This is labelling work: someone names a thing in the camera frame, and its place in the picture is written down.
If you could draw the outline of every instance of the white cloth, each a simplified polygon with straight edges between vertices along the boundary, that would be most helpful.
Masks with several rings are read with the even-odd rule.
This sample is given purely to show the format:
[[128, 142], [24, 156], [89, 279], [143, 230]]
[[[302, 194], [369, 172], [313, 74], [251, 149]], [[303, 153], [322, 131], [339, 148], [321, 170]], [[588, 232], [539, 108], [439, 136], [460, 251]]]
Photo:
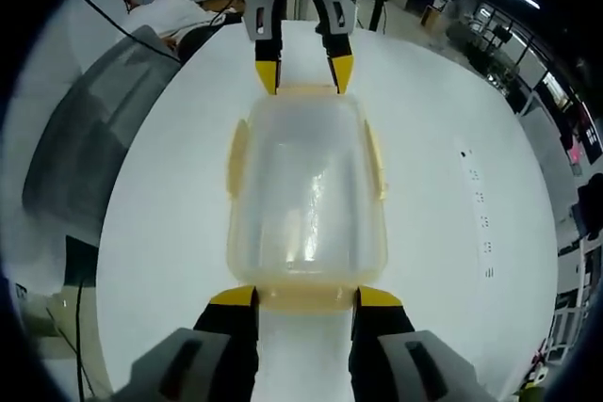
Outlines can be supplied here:
[[[143, 25], [149, 25], [159, 38], [172, 37], [180, 40], [193, 28], [209, 25], [216, 17], [213, 11], [205, 11], [192, 0], [154, 0], [148, 5], [140, 5], [126, 16], [122, 27], [132, 33]], [[213, 25], [224, 22], [224, 15], [216, 18]], [[117, 41], [123, 38], [119, 32]]]

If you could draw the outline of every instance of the gray chair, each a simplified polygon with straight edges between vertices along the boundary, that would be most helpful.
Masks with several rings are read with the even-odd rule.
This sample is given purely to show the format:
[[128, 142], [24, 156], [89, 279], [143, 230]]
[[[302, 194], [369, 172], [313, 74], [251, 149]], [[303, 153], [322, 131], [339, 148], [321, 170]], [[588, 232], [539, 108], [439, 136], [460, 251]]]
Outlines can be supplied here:
[[[133, 35], [170, 49], [149, 26]], [[23, 191], [26, 212], [53, 229], [98, 246], [123, 159], [180, 64], [129, 37], [102, 55], [53, 112]]]

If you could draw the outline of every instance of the black cable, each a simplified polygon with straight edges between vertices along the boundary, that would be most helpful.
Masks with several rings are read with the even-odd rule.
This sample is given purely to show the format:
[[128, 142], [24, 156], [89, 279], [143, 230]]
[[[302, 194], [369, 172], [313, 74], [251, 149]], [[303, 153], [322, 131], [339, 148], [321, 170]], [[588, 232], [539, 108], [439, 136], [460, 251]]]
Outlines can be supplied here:
[[209, 26], [208, 26], [208, 27], [211, 27], [211, 26], [214, 24], [214, 22], [215, 22], [215, 21], [216, 21], [216, 20], [217, 20], [217, 19], [220, 17], [220, 15], [221, 15], [221, 14], [222, 14], [224, 11], [226, 11], [226, 10], [227, 10], [227, 9], [228, 9], [228, 8], [229, 8], [231, 5], [233, 5], [233, 2], [235, 2], [235, 0], [229, 0], [229, 1], [228, 1], [228, 3], [226, 4], [226, 6], [225, 6], [223, 9], [221, 9], [221, 10], [218, 12], [218, 14], [216, 14], [216, 16], [214, 16], [214, 17], [212, 18], [212, 20], [210, 21], [210, 23], [209, 23]]
[[82, 302], [82, 288], [84, 287], [84, 281], [86, 279], [83, 278], [79, 283], [79, 288], [77, 289], [77, 301], [75, 303], [75, 357], [77, 358], [77, 391], [79, 392], [79, 400], [80, 402], [84, 402], [84, 382], [82, 381], [82, 372], [81, 369], [84, 368], [82, 364], [82, 338], [81, 331], [79, 328], [79, 307]]
[[383, 34], [385, 35], [385, 28], [387, 27], [387, 4], [383, 4]]
[[[77, 350], [75, 350], [75, 347], [73, 346], [73, 344], [71, 343], [71, 341], [69, 340], [69, 338], [67, 337], [65, 332], [58, 326], [58, 322], [55, 320], [55, 317], [53, 316], [53, 314], [50, 312], [50, 310], [48, 308], [46, 308], [46, 312], [50, 316], [50, 320], [53, 322], [53, 325], [54, 325], [57, 333], [60, 334], [61, 337], [65, 340], [65, 342], [67, 343], [67, 346], [69, 346], [69, 348], [73, 351], [73, 354], [75, 356], [77, 356]], [[88, 375], [88, 372], [86, 372], [86, 368], [83, 365], [82, 365], [82, 372], [84, 373], [84, 377], [86, 378], [86, 384], [88, 385], [90, 394], [92, 394], [93, 397], [96, 397], [96, 393], [94, 392], [94, 390], [92, 390], [92, 384], [90, 383], [90, 377]]]
[[98, 7], [94, 2], [92, 2], [91, 0], [83, 0], [84, 2], [86, 2], [88, 5], [90, 5], [92, 7], [92, 9], [94, 9], [98, 14], [100, 14], [101, 16], [103, 16], [107, 21], [109, 21], [109, 23], [111, 25], [113, 25], [115, 28], [117, 28], [120, 32], [122, 32], [126, 37], [129, 37], [131, 40], [134, 40], [135, 42], [137, 42], [138, 44], [141, 44], [142, 46], [146, 47], [147, 49], [152, 50], [153, 52], [160, 54], [161, 56], [166, 56], [167, 58], [178, 62], [178, 64], [182, 64], [180, 62], [180, 60], [178, 58], [176, 58], [175, 56], [171, 56], [170, 54], [166, 54], [165, 52], [161, 52], [158, 49], [155, 49], [153, 46], [147, 44], [146, 42], [139, 40], [138, 38], [136, 38], [134, 35], [132, 35], [131, 33], [126, 32], [119, 24], [117, 24], [115, 21], [113, 21], [109, 15], [107, 15], [104, 11], [101, 10], [100, 7]]

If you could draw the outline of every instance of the plastic food container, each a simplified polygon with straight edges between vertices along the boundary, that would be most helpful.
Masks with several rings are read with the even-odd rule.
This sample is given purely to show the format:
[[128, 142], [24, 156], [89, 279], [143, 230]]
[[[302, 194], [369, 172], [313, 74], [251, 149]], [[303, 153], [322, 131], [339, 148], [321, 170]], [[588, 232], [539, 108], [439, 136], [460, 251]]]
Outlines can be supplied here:
[[236, 129], [228, 266], [260, 303], [348, 309], [387, 259], [379, 150], [350, 96], [277, 95]]

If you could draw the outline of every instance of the white tabletop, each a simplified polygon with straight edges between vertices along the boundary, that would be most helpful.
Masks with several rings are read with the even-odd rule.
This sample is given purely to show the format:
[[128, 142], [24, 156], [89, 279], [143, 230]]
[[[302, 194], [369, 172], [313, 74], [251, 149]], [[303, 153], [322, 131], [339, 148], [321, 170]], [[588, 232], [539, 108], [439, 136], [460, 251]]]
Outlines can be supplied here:
[[[282, 87], [331, 82], [314, 26], [284, 24]], [[349, 93], [380, 139], [388, 184], [389, 261], [375, 285], [505, 396], [546, 338], [557, 280], [553, 217], [530, 144], [503, 97], [457, 64], [364, 30], [351, 45]], [[140, 128], [98, 263], [99, 330], [115, 389], [136, 358], [237, 285], [225, 260], [226, 159], [237, 121], [264, 94], [253, 45], [242, 25], [230, 25], [175, 76]], [[262, 312], [253, 399], [351, 400], [349, 338], [349, 313]]]

